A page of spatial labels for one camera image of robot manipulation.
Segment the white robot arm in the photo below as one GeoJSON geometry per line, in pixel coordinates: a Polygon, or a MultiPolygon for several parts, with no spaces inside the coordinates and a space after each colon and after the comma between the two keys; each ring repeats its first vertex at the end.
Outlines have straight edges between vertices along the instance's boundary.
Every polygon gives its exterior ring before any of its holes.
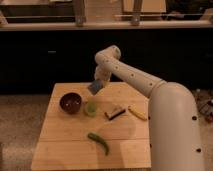
{"type": "Polygon", "coordinates": [[[127,65],[120,57],[114,45],[97,52],[95,77],[106,83],[115,75],[149,99],[151,171],[205,171],[192,93],[179,83],[127,65]]]}

